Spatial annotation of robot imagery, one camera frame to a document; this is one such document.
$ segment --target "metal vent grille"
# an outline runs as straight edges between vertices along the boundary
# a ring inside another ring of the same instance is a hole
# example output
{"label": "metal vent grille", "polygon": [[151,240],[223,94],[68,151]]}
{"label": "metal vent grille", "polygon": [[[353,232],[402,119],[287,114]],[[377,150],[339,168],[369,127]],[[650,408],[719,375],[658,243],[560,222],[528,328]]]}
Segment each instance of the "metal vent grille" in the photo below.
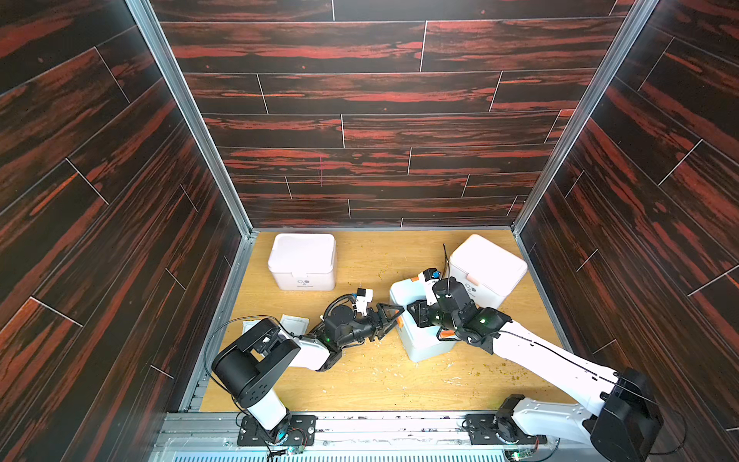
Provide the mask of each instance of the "metal vent grille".
{"label": "metal vent grille", "polygon": [[[233,452],[180,452],[174,462],[265,462],[267,455],[235,455]],[[503,452],[490,450],[473,455],[291,455],[275,462],[505,462]]]}

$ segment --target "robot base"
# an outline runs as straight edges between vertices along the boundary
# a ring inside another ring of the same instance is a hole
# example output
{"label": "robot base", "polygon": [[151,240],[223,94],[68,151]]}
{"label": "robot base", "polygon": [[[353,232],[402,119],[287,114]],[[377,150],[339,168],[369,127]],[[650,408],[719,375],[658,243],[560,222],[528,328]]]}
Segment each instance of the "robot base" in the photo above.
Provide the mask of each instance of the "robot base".
{"label": "robot base", "polygon": [[[287,436],[269,441],[274,446],[312,446],[316,438],[316,417],[314,415],[290,415]],[[241,423],[238,446],[267,446],[267,436],[259,422],[251,415],[246,415]]]}

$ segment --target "black cable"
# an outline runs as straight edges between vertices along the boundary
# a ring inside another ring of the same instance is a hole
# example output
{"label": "black cable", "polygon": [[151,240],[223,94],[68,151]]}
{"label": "black cable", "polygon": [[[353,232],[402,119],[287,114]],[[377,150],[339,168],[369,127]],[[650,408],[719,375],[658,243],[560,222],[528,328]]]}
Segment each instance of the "black cable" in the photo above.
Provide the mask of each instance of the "black cable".
{"label": "black cable", "polygon": [[343,305],[344,303],[339,303],[342,301],[348,301],[352,304],[352,309],[355,309],[356,307],[356,298],[354,297],[353,293],[346,293],[342,296],[339,296],[334,300],[333,302],[329,303],[326,307],[326,311],[324,311],[324,319],[327,318],[331,314],[331,310],[336,308],[339,305]]}
{"label": "black cable", "polygon": [[[628,388],[626,388],[626,387],[624,387],[624,386],[622,386],[622,385],[619,385],[619,384],[617,384],[617,383],[616,383],[616,382],[614,382],[614,381],[611,381],[611,380],[609,380],[609,379],[607,379],[607,378],[605,378],[605,377],[602,377],[602,376],[600,376],[599,374],[597,374],[597,373],[593,372],[592,370],[590,370],[590,369],[586,368],[585,366],[583,366],[583,365],[581,365],[581,364],[577,364],[577,363],[576,363],[575,361],[572,361],[571,359],[569,359],[569,358],[567,358],[567,357],[565,357],[565,356],[563,356],[563,355],[559,354],[558,352],[556,352],[556,351],[552,350],[552,349],[551,349],[550,347],[547,347],[546,345],[542,345],[542,344],[540,344],[539,342],[536,342],[536,341],[534,341],[534,340],[531,340],[531,339],[527,339],[526,337],[520,336],[520,335],[518,335],[518,334],[516,334],[516,333],[508,332],[507,330],[496,330],[496,331],[495,331],[495,332],[493,332],[493,333],[507,333],[507,334],[509,334],[509,335],[512,335],[512,336],[514,336],[514,337],[518,337],[519,339],[522,339],[522,340],[526,340],[527,342],[530,342],[530,343],[532,343],[532,344],[536,344],[536,345],[539,345],[540,347],[544,348],[545,350],[548,350],[548,351],[550,351],[550,352],[554,353],[555,355],[557,355],[557,356],[559,356],[560,358],[562,358],[562,359],[566,360],[567,362],[570,362],[571,364],[575,364],[575,365],[576,365],[577,367],[579,367],[579,368],[583,369],[584,371],[586,371],[586,372],[588,372],[588,373],[592,374],[592,375],[593,375],[593,376],[594,376],[595,378],[597,378],[597,379],[599,379],[599,380],[603,380],[603,381],[605,381],[605,382],[607,382],[607,383],[609,383],[609,384],[612,384],[612,385],[613,385],[613,386],[615,386],[615,387],[621,388],[621,389],[623,389],[623,390],[625,390],[625,391],[628,391],[628,392],[629,392],[629,393],[631,393],[632,395],[634,395],[634,396],[637,396],[638,398],[641,398],[641,399],[643,399],[643,400],[645,400],[645,401],[649,401],[650,403],[654,404],[654,405],[655,405],[655,406],[657,406],[657,407],[661,407],[661,408],[663,408],[663,409],[669,410],[670,412],[674,412],[675,414],[679,415],[679,416],[680,416],[680,419],[681,419],[681,420],[683,421],[683,428],[685,429],[685,430],[684,430],[684,434],[683,434],[683,438],[681,439],[681,441],[680,441],[680,444],[678,444],[678,445],[677,445],[677,446],[676,446],[676,447],[675,447],[674,449],[672,449],[672,450],[670,450],[670,451],[667,451],[667,452],[650,452],[649,454],[650,454],[650,455],[670,455],[670,454],[675,454],[675,453],[676,453],[677,451],[679,451],[680,449],[683,449],[683,447],[684,447],[684,444],[685,444],[685,440],[686,440],[686,439],[688,438],[688,425],[687,425],[687,420],[686,420],[685,416],[684,416],[684,415],[682,414],[682,412],[680,412],[680,411],[677,411],[677,410],[673,409],[672,407],[669,407],[669,406],[665,406],[664,404],[659,404],[659,403],[658,403],[657,401],[654,401],[654,400],[652,400],[652,399],[649,399],[649,398],[647,398],[646,396],[642,396],[642,395],[639,395],[638,393],[635,393],[634,391],[632,391],[632,390],[629,390]],[[623,380],[625,380],[625,381],[627,381],[627,382],[631,383],[632,385],[634,385],[634,386],[637,386],[637,387],[638,387],[638,385],[637,385],[637,384],[635,384],[634,382],[632,382],[632,381],[631,381],[631,380],[629,380],[628,378],[625,378],[625,377],[621,377],[621,379],[623,379]]]}
{"label": "black cable", "polygon": [[552,449],[552,452],[549,453],[549,455],[543,459],[539,459],[538,461],[526,461],[526,462],[544,462],[547,459],[549,459],[551,456],[554,455],[554,453],[559,449],[559,442],[561,441],[561,438],[557,438],[556,444],[554,445],[554,449]]}

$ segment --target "dark wood panel wall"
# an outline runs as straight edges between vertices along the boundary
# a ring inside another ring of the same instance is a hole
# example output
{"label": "dark wood panel wall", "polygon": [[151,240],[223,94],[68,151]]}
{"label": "dark wood panel wall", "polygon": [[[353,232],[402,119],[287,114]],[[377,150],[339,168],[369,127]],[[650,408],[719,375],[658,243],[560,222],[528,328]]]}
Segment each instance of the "dark wood panel wall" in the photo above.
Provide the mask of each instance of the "dark wood panel wall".
{"label": "dark wood panel wall", "polygon": [[143,460],[240,235],[123,0],[0,3],[0,460]]}
{"label": "dark wood panel wall", "polygon": [[152,0],[258,228],[510,225],[614,0]]}
{"label": "dark wood panel wall", "polygon": [[660,461],[739,460],[737,18],[660,1],[522,232],[577,353],[684,414]]}

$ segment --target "black mounting plate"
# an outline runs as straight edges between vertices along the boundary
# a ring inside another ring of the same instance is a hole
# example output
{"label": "black mounting plate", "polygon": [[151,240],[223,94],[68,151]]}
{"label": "black mounting plate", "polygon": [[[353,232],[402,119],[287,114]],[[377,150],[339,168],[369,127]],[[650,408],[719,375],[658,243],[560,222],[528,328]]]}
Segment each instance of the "black mounting plate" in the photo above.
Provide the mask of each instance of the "black mounting plate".
{"label": "black mounting plate", "polygon": [[[314,415],[291,415],[290,426],[292,429],[287,433],[287,439],[284,443],[276,446],[312,446],[316,439],[316,417]],[[262,435],[263,430],[251,415],[244,417],[239,430],[239,437],[236,439],[238,446],[267,446]]]}
{"label": "black mounting plate", "polygon": [[[508,444],[495,435],[492,429],[495,414],[468,414],[466,429],[472,446],[483,444]],[[537,437],[522,435],[516,444],[536,444]],[[547,444],[547,437],[539,435],[539,445]]]}

